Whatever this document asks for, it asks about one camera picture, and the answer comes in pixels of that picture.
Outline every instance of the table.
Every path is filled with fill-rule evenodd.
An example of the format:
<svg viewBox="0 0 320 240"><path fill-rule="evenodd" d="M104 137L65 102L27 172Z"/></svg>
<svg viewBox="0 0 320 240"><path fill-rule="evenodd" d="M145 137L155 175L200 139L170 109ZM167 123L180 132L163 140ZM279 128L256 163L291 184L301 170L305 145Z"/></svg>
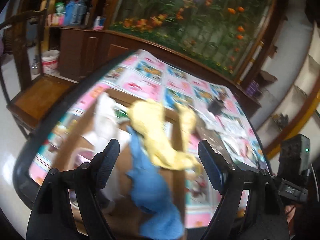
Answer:
<svg viewBox="0 0 320 240"><path fill-rule="evenodd" d="M230 122L239 122L246 138L237 138L236 143L250 147L252 152L260 158L261 168L267 168L268 163L262 155L259 139L228 88L208 83L167 65L146 51L138 50L111 60L81 82L53 108L27 141L16 162L13 181L19 197L30 209L36 198L39 184L51 168L55 149L59 148L61 141L67 139L68 129L72 127L72 123L80 118L96 97L108 87L124 90L143 99L152 98L163 102L165 107L174 109L172 100L168 100L168 98L173 98L182 104L192 104L200 111L204 111L210 100L219 92L224 92L227 95L226 108L215 120L215 125L219 129L225 129L228 134L232 134L234 131ZM192 135L188 151L197 155L198 142L199 139ZM230 145L225 144L225 146L229 147L230 154L232 154ZM241 161L255 165L249 158L241 156L236 156L236 158L242 158ZM186 185L187 188L192 187L188 181ZM209 188L207 191L208 201L195 200L192 196L187 197L186 205L189 211L186 216L187 228L206 226L211 220L215 212L212 202L216 201L215 205L217 205L220 201L219 197L212 199L213 193L209 193L211 190L213 189Z"/></svg>

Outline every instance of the yellow cloth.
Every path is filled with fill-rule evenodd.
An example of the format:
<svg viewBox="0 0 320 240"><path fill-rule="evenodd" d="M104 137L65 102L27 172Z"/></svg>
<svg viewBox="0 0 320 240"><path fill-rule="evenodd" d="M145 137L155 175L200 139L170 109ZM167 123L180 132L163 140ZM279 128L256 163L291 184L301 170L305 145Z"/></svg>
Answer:
<svg viewBox="0 0 320 240"><path fill-rule="evenodd" d="M191 109L177 106L180 112L180 127L183 150L188 147L188 139L196 124L196 116ZM197 159L188 153L172 148L164 129L164 106L151 99L136 101L128 109L131 126L144 136L144 146L150 161L170 170L184 170L199 167Z"/></svg>

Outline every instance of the wooden cabinet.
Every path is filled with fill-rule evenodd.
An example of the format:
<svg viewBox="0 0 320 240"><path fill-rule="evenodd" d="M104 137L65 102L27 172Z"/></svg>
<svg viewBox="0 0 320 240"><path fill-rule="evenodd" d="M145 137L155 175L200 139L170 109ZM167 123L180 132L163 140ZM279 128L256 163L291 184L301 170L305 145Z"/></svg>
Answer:
<svg viewBox="0 0 320 240"><path fill-rule="evenodd" d="M248 117L260 107L254 98L220 73L184 54L135 36L113 31L62 28L60 42L60 75L80 81L108 60L128 50L144 49L160 60L177 66L211 83L228 87Z"/></svg>
<svg viewBox="0 0 320 240"><path fill-rule="evenodd" d="M60 38L60 75L80 81L98 67L97 52L103 33L62 29Z"/></svg>

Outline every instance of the hand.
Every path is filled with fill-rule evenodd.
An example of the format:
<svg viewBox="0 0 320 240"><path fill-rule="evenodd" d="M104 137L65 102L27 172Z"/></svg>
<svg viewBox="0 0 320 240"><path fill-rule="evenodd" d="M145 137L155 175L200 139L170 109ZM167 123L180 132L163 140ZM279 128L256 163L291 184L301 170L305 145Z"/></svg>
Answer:
<svg viewBox="0 0 320 240"><path fill-rule="evenodd" d="M290 234L290 236L292 236L292 235L294 235L293 217L294 217L294 214L296 212L296 206L294 204L285 206L284 207L284 212L287 215L289 234Z"/></svg>

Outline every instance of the cardboard box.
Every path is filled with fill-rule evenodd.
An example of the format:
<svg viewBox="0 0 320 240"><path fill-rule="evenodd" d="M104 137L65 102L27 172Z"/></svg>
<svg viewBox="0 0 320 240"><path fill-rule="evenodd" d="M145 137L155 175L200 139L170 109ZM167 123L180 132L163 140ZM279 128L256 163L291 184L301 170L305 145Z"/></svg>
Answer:
<svg viewBox="0 0 320 240"><path fill-rule="evenodd" d="M141 100L135 96L114 89L108 89L106 92L117 103L120 103L126 107L129 107L137 100ZM52 165L53 167L58 168L60 171L71 170L74 168L76 158L76 156L72 155L75 149L79 147L93 149L93 146L81 135L91 131L93 128L95 106L96 102L87 110L83 117L78 120L68 139L61 145L57 158ZM175 150L182 151L179 115L175 111L165 109L165 119L173 124L171 138L172 147ZM130 122L122 123L119 128L126 130L127 125L130 125ZM129 179L129 177L126 175L126 172L132 168L132 158L128 145L119 154L119 157L116 161L116 167L119 173L120 193L124 196L124 198L116 201L115 209L109 214L104 213L104 216L116 238L139 239L141 238L138 233L139 225L143 221L150 218L150 215L143 213L138 207L136 207L129 195L132 182L131 179ZM161 168L159 173L168 183L172 193L173 203L180 211L181 220L184 222L185 172ZM72 205L72 211L79 232L85 233L79 210Z"/></svg>

